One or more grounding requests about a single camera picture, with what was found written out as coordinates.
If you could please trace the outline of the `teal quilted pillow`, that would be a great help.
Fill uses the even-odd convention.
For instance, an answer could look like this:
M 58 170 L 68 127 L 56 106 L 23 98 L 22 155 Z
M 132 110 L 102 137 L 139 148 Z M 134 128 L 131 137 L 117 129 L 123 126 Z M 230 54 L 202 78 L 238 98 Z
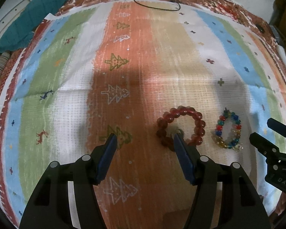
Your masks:
M 66 1 L 32 0 L 0 38 L 0 53 L 27 47 L 43 19 L 56 14 Z

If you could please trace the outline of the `white wooden headboard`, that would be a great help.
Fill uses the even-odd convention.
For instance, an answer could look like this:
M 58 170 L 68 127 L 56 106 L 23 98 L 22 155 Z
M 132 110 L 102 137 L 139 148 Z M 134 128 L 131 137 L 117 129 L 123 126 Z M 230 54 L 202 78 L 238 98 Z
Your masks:
M 6 0 L 0 8 L 0 39 L 32 0 Z

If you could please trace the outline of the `small black object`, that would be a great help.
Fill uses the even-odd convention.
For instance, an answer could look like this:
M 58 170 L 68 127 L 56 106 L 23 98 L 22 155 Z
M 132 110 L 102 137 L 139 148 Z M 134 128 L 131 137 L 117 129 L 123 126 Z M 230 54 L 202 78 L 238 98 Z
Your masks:
M 264 32 L 265 32 L 264 28 L 263 28 L 261 25 L 256 24 L 256 27 L 258 28 L 258 30 L 259 30 L 261 33 L 264 33 Z

